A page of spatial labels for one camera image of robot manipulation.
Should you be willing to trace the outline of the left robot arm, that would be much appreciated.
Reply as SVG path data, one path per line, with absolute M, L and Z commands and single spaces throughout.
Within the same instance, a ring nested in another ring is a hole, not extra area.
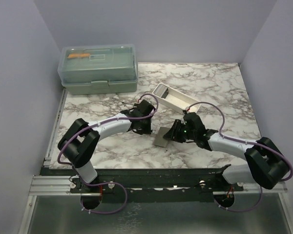
M 157 108 L 147 100 L 134 104 L 115 116 L 95 122 L 79 118 L 73 122 L 58 143 L 60 156 L 68 159 L 69 164 L 82 178 L 82 187 L 89 193 L 98 189 L 98 173 L 91 158 L 99 141 L 118 133 L 133 131 L 139 135 L 150 135 L 151 118 Z

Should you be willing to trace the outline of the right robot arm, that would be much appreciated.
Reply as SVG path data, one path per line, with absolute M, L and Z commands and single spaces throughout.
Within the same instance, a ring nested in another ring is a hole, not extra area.
M 256 141 L 223 136 L 218 130 L 207 129 L 196 113 L 175 120 L 163 138 L 179 143 L 194 142 L 199 148 L 245 160 L 243 165 L 223 167 L 221 175 L 215 178 L 215 186 L 221 191 L 239 182 L 257 183 L 271 190 L 290 171 L 289 164 L 269 138 Z

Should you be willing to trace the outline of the beige card holder wallet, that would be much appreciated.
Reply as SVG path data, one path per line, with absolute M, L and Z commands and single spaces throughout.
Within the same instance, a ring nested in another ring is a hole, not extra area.
M 158 147 L 166 148 L 168 141 L 164 139 L 164 135 L 170 130 L 168 127 L 160 127 L 153 144 Z

